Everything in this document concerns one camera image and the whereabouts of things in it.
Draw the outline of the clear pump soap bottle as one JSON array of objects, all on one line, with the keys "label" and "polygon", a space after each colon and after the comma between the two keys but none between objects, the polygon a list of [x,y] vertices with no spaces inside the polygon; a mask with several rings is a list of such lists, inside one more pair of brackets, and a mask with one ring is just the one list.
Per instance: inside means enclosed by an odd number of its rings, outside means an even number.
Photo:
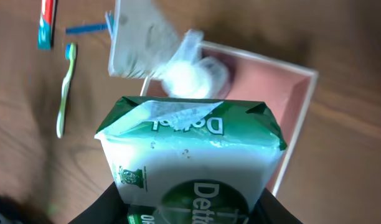
[{"label": "clear pump soap bottle", "polygon": [[171,98],[224,99],[230,72],[214,57],[202,57],[204,33],[188,30],[175,54],[161,66],[155,80]]}]

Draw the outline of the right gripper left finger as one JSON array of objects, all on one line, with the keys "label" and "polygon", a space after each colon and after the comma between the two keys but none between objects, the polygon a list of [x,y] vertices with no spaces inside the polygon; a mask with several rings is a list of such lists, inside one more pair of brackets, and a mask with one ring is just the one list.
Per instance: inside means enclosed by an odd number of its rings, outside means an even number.
[{"label": "right gripper left finger", "polygon": [[100,197],[69,224],[128,224],[128,206],[113,182]]}]

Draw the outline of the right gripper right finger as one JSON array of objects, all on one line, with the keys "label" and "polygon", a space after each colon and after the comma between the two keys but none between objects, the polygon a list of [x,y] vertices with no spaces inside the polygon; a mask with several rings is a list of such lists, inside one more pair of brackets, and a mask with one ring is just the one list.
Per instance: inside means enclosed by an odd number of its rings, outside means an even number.
[{"label": "right gripper right finger", "polygon": [[248,224],[302,224],[302,222],[290,213],[268,189],[264,189],[249,216]]}]

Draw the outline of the white squeeze tube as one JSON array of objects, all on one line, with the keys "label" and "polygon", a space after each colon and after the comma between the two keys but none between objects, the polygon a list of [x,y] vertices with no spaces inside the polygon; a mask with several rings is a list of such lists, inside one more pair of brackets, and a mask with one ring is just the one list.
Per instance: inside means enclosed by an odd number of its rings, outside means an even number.
[{"label": "white squeeze tube", "polygon": [[152,0],[116,0],[112,29],[112,77],[156,77],[182,41]]}]

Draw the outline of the red and teal toothpaste tube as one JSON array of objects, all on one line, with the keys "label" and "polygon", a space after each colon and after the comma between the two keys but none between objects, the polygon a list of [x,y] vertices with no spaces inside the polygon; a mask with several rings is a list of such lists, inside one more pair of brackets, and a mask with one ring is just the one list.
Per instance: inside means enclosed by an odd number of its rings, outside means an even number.
[{"label": "red and teal toothpaste tube", "polygon": [[37,46],[42,50],[52,48],[56,0],[42,0]]}]

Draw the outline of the green soap bar package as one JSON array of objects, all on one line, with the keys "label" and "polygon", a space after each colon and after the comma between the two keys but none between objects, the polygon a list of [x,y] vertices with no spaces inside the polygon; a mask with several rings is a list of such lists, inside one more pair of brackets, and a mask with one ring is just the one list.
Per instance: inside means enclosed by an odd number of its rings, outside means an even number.
[{"label": "green soap bar package", "polygon": [[123,97],[95,138],[134,224],[247,223],[287,147],[257,101]]}]

